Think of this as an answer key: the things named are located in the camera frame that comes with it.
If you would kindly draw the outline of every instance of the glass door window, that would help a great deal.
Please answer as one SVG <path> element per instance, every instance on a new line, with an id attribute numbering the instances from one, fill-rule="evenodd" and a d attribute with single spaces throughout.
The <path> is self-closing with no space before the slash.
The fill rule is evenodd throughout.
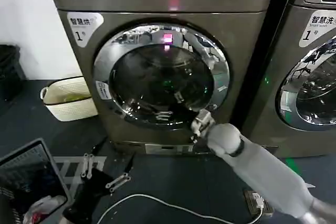
<path id="1" fill-rule="evenodd" d="M 200 109 L 217 109 L 230 73 L 217 43 L 176 24 L 143 24 L 108 40 L 94 63 L 104 102 L 125 120 L 177 129 Z"/>
<path id="2" fill-rule="evenodd" d="M 324 130 L 336 124 L 336 38 L 310 51 L 279 92 L 280 114 L 293 127 Z"/>

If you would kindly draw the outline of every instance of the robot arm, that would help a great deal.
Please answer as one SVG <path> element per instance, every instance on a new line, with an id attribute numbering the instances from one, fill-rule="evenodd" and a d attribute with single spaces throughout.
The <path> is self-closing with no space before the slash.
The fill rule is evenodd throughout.
<path id="1" fill-rule="evenodd" d="M 260 145 L 252 143 L 231 124 L 215 124 L 201 110 L 192 130 L 253 190 L 277 210 L 305 224 L 335 224 L 336 207 L 314 198 L 303 179 Z"/>

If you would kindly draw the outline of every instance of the washing machine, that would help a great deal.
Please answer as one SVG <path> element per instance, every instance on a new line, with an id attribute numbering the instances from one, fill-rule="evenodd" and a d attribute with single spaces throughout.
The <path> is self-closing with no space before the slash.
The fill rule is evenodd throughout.
<path id="1" fill-rule="evenodd" d="M 335 27 L 336 0 L 289 0 L 242 125 L 279 157 L 336 152 Z"/>
<path id="2" fill-rule="evenodd" d="M 206 108 L 228 122 L 270 0 L 54 0 L 115 148 L 194 153 Z"/>

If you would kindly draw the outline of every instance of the dark floor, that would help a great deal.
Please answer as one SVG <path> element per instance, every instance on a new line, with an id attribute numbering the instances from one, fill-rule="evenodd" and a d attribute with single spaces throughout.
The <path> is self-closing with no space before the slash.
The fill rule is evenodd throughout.
<path id="1" fill-rule="evenodd" d="M 39 91 L 43 81 L 28 81 L 24 91 L 2 109 L 0 116 L 0 156 L 23 144 L 42 137 L 53 156 L 82 156 L 105 135 L 99 118 L 59 122 L 43 106 Z M 100 156 L 107 156 L 104 171 L 118 176 L 128 156 L 117 154 L 107 143 Z M 316 186 L 311 193 L 336 204 L 336 155 L 295 159 L 304 180 Z M 124 196 L 134 193 L 150 194 L 169 203 L 189 208 L 204 215 L 213 215 L 235 223 L 249 222 L 243 197 L 248 188 L 233 171 L 214 156 L 146 156 L 136 155 L 132 180 L 113 197 L 104 197 L 94 213 L 94 222 L 104 210 Z M 126 201 L 111 211 L 103 223 L 215 223 L 186 212 L 159 205 L 145 198 Z M 298 223 L 275 213 L 262 223 Z"/>

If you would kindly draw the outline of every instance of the white basket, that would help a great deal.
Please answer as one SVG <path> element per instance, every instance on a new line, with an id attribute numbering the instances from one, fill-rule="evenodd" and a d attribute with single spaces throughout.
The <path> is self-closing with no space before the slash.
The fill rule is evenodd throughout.
<path id="1" fill-rule="evenodd" d="M 65 98 L 70 95 L 79 95 L 83 98 L 65 101 Z M 63 122 L 88 118 L 98 114 L 84 77 L 55 81 L 41 90 L 40 97 L 54 117 Z"/>

